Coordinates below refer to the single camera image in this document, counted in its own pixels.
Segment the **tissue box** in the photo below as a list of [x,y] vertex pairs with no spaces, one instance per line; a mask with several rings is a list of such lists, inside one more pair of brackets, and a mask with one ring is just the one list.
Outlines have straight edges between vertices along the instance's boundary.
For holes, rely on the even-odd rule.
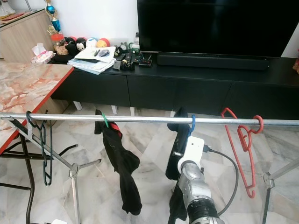
[[53,51],[44,51],[31,59],[31,63],[46,64],[54,56]]

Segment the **black television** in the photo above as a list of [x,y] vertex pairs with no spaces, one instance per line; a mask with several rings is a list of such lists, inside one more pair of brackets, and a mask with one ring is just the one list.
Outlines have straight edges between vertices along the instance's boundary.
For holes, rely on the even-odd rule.
[[137,0],[141,51],[281,57],[299,0]]

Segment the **black cloth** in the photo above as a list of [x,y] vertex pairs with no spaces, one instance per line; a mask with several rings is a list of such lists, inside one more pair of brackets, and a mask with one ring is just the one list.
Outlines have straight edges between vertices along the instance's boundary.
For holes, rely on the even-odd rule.
[[[175,118],[187,118],[188,113],[185,111],[184,108],[180,108],[176,114],[174,115]],[[166,169],[166,176],[170,180],[177,181],[179,178],[178,172],[178,161],[180,158],[178,156],[174,156],[173,152],[178,152],[184,154],[187,139],[188,139],[188,132],[189,132],[189,125],[188,124],[167,124],[168,128],[174,132],[177,132],[177,137],[174,141],[171,154],[169,156],[168,165]]]
[[[96,110],[96,115],[102,115],[101,111]],[[140,160],[132,152],[126,150],[122,144],[122,133],[114,122],[95,122],[94,134],[103,132],[103,142],[109,160],[114,167],[114,171],[120,175],[121,198],[123,201],[122,209],[127,213],[139,215],[142,204],[137,186],[132,177],[132,172],[140,164]]]
[[[180,108],[176,112],[174,117],[187,118],[188,113],[184,110],[184,108]],[[173,152],[178,152],[182,154],[185,153],[190,127],[188,124],[167,124],[167,126],[170,130],[175,131],[178,134],[174,141],[171,154],[169,156],[168,165],[166,169],[166,176],[168,179],[177,181],[179,179],[178,161],[180,160],[180,157],[174,156]],[[169,201],[169,208],[170,216],[168,219],[168,224],[175,224],[177,218],[183,221],[187,219],[187,210],[184,205],[183,193],[178,186],[178,182]]]

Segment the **cabinet leg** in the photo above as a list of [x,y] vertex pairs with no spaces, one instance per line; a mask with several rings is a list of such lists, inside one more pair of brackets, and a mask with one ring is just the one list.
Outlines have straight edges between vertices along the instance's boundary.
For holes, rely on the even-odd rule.
[[170,117],[171,117],[171,118],[173,118],[175,114],[176,114],[175,111],[170,111]]
[[117,106],[111,105],[113,114],[117,114]]
[[136,107],[130,107],[130,111],[131,111],[131,116],[138,116]]
[[82,110],[82,106],[81,106],[80,102],[78,102],[78,101],[73,101],[73,102],[74,102],[74,105],[75,105],[76,109],[78,111],[81,111]]

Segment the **red hanger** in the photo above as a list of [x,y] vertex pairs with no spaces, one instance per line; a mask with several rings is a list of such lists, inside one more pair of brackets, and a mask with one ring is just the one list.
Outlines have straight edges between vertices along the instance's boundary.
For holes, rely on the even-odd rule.
[[[221,116],[223,118],[225,118],[224,114],[226,112],[229,112],[233,116],[233,118],[238,119],[237,116],[229,108],[225,108],[223,110],[223,112],[221,113]],[[252,151],[251,151],[251,145],[252,145],[251,133],[258,134],[258,133],[260,133],[263,130],[263,118],[261,116],[259,116],[259,115],[256,115],[256,116],[253,117],[253,119],[258,119],[259,122],[260,122],[260,128],[257,131],[255,131],[254,129],[248,129],[244,125],[239,125],[238,129],[237,129],[237,132],[238,132],[238,135],[239,135],[239,139],[241,141],[241,145],[242,145],[243,151],[249,153],[250,164],[251,164],[251,173],[252,173],[252,184],[249,185],[249,186],[248,186],[247,181],[245,179],[245,175],[244,175],[242,166],[240,164],[237,152],[235,150],[234,143],[232,141],[232,138],[231,138],[228,126],[225,125],[226,132],[228,133],[228,139],[229,139],[230,145],[231,145],[231,147],[233,149],[233,152],[234,152],[234,155],[235,155],[235,159],[237,161],[237,164],[238,164],[238,167],[239,167],[239,170],[240,170],[240,173],[241,173],[244,185],[245,185],[245,189],[246,189],[247,195],[250,198],[254,198],[255,195],[256,195],[256,192],[254,190],[252,192],[249,191],[249,189],[254,188],[256,186],[256,177],[255,177],[256,172],[255,172],[254,161],[253,161],[253,156],[252,156]],[[247,132],[247,135],[246,134],[244,135],[242,133],[242,128]]]

